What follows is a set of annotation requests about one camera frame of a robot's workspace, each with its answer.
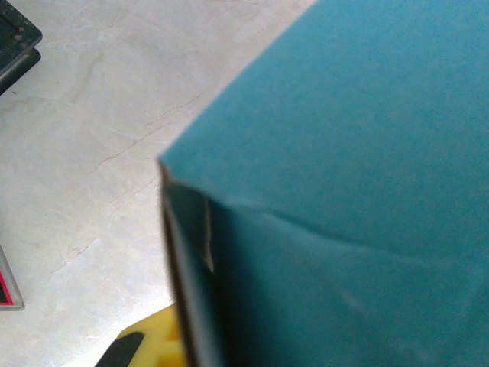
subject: table surface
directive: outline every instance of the table surface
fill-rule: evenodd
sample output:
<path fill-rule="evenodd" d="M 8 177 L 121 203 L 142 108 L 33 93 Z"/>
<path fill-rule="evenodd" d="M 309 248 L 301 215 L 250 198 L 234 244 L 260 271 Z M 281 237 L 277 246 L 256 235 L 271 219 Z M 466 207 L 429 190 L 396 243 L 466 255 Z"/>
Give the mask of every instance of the table surface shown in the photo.
<path fill-rule="evenodd" d="M 90 366 L 172 302 L 156 156 L 312 0 L 12 0 L 43 59 L 0 96 L 0 366 Z"/>

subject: cardboard box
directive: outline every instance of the cardboard box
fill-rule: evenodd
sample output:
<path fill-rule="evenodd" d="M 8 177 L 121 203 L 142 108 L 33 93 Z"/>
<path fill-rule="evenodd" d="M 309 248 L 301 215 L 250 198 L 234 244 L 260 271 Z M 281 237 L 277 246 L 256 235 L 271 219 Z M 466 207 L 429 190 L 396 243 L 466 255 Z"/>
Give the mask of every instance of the cardboard box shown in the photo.
<path fill-rule="evenodd" d="M 162 156 L 191 365 L 487 364 L 488 15 L 318 2 Z"/>

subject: yellow object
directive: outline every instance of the yellow object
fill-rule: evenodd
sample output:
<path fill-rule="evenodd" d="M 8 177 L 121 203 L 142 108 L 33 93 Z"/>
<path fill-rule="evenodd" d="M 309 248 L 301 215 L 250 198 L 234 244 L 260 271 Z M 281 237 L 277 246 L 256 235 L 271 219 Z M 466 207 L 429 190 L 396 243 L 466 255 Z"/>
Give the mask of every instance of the yellow object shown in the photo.
<path fill-rule="evenodd" d="M 136 332 L 143 333 L 144 338 L 132 357 L 129 367 L 186 366 L 175 305 L 128 327 L 117 339 Z"/>

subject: marble surface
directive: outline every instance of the marble surface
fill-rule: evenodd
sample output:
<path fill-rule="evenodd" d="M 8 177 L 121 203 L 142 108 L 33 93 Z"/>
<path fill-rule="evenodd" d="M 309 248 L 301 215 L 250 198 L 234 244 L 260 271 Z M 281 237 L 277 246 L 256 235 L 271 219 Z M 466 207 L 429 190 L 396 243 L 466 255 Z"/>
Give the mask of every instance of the marble surface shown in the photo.
<path fill-rule="evenodd" d="M 94 365 L 171 303 L 155 157 L 312 2 L 11 0 L 44 39 L 0 96 L 0 366 Z"/>

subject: black object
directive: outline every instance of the black object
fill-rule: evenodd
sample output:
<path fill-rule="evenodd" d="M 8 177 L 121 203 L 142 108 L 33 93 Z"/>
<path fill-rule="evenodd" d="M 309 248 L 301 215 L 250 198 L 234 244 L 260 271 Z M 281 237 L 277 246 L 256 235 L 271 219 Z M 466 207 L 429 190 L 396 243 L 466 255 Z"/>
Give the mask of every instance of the black object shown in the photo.
<path fill-rule="evenodd" d="M 6 0 L 0 0 L 0 94 L 40 60 L 43 35 Z"/>
<path fill-rule="evenodd" d="M 144 339 L 143 333 L 131 333 L 114 341 L 96 367 L 128 367 Z"/>

